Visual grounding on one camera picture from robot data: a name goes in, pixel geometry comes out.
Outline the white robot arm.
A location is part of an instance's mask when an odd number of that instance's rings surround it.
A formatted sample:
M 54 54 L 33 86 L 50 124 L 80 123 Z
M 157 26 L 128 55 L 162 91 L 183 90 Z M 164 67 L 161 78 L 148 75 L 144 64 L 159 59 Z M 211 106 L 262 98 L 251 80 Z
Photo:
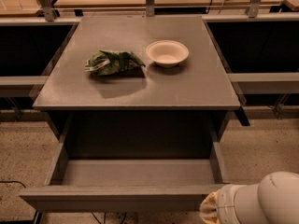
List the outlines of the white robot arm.
M 253 185 L 225 185 L 200 205 L 205 224 L 299 224 L 299 174 L 274 172 Z

